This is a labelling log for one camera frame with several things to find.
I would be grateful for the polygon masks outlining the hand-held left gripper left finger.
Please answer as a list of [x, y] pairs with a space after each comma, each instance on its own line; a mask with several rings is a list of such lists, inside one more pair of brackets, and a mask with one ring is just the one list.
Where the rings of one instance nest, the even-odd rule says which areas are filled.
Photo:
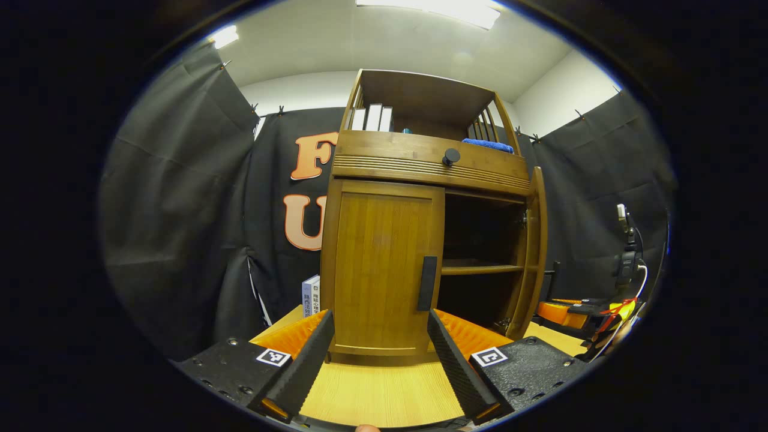
[[219, 397], [289, 424], [300, 414], [334, 334], [334, 313], [324, 310], [252, 341], [230, 337], [175, 366]]

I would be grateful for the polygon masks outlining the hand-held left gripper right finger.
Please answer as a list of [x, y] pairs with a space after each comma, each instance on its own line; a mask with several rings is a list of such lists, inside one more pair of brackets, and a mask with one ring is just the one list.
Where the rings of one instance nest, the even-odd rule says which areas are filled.
[[589, 369], [540, 337], [511, 341], [437, 309], [430, 310], [427, 333], [464, 416], [475, 424], [516, 415]]

